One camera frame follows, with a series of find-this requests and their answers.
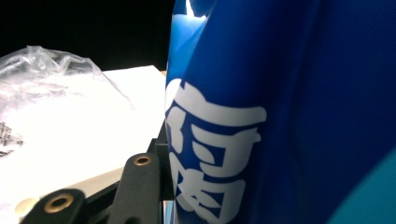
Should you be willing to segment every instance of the black metal bracket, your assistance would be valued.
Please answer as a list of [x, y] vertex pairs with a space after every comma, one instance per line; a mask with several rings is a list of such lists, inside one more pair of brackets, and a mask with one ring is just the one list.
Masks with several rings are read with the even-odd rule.
[[158, 224], [163, 201], [174, 200], [166, 130], [146, 153], [132, 156], [119, 182], [85, 198], [79, 189], [60, 189], [42, 198], [22, 224]]

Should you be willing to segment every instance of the plastic bag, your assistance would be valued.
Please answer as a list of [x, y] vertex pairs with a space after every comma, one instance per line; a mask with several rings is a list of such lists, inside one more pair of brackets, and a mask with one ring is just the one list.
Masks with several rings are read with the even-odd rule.
[[31, 107], [31, 104], [44, 104], [45, 101], [61, 98], [85, 98], [100, 103], [102, 97], [116, 99], [107, 101], [114, 103], [107, 107], [120, 103], [133, 108], [129, 98], [118, 91], [117, 86], [90, 59], [59, 50], [31, 46], [2, 57], [0, 145], [3, 147], [0, 157], [14, 151], [15, 145], [22, 145], [22, 135], [13, 132], [13, 129], [19, 126], [13, 119], [20, 119], [14, 114], [23, 111], [24, 108]]

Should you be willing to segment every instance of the screw hole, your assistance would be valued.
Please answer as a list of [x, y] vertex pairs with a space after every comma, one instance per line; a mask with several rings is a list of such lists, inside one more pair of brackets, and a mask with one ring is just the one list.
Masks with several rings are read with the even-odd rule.
[[148, 157], [148, 156], [141, 156], [141, 157], [134, 159], [135, 165], [142, 166], [142, 165], [147, 165], [149, 163], [151, 163], [151, 157]]
[[73, 201], [74, 197], [69, 193], [57, 195], [46, 203], [44, 211], [46, 211], [47, 213], [60, 212], [68, 207], [70, 204], [72, 204]]

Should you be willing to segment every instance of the clear plastic wrap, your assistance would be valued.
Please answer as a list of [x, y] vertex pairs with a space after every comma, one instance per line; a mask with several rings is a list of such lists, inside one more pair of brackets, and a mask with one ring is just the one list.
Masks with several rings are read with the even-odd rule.
[[[111, 100], [104, 105], [105, 99]], [[79, 107], [80, 113], [86, 111], [84, 106], [103, 111], [120, 105], [133, 108], [129, 98], [90, 59], [32, 46], [10, 53], [0, 58], [0, 157], [21, 147], [23, 133], [18, 131], [25, 126], [21, 121], [26, 115], [67, 115], [60, 108], [76, 112]]]

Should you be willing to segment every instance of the dark background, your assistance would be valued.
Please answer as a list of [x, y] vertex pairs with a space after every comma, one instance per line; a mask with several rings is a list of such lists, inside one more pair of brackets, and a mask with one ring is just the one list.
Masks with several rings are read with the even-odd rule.
[[0, 57], [26, 46], [90, 58], [103, 71], [166, 69], [175, 0], [2, 0]]

